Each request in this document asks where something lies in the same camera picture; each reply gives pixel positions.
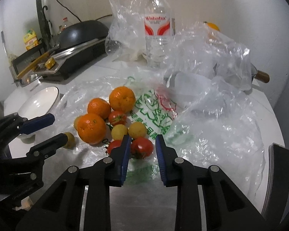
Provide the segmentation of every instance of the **wok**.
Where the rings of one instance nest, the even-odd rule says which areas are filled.
[[[101,40],[107,35],[108,28],[100,21],[90,20],[73,24],[62,31],[52,49],[36,58],[17,75],[17,78],[23,78],[24,75],[35,68],[41,60],[48,58],[51,54],[59,53],[93,39]]]

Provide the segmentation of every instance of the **black cable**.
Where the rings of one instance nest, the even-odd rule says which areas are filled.
[[[102,18],[104,18],[104,17],[111,17],[111,16],[112,16],[112,14],[105,15],[105,16],[102,16],[102,17],[99,17],[99,18],[95,19],[95,21],[97,21],[97,20],[99,20],[99,19],[102,19]]]
[[[79,17],[77,15],[75,15],[73,12],[71,12],[66,6],[64,6],[62,3],[60,3],[58,0],[56,0],[62,7],[66,8],[73,16],[75,16],[80,22],[81,20],[79,19]]]

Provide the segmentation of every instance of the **small yellow package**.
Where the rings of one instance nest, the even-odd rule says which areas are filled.
[[[39,44],[38,38],[33,29],[30,29],[24,36],[24,42],[27,50],[30,50]]]

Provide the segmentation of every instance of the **bowl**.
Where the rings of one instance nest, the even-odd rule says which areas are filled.
[[[47,114],[51,108],[56,105],[60,100],[59,89],[57,87],[47,87],[44,88],[33,96],[31,96],[18,110],[18,114],[31,120],[32,118],[43,116]],[[31,133],[29,135],[20,134],[19,139],[27,139],[34,135]]]

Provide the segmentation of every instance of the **wooden handle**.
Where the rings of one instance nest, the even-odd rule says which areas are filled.
[[[36,58],[32,63],[30,63],[27,67],[25,67],[24,70],[22,70],[18,75],[17,75],[17,78],[18,79],[21,79],[25,76],[25,74],[27,74],[31,69],[35,68],[39,62],[42,60],[42,59],[45,59],[49,57],[49,51],[45,52],[44,54],[42,54],[41,56],[39,56],[38,58]]]
[[[270,81],[270,76],[269,76],[269,74],[258,70],[258,73],[255,76],[255,79],[257,79],[261,82],[264,82],[264,83],[268,83]]]

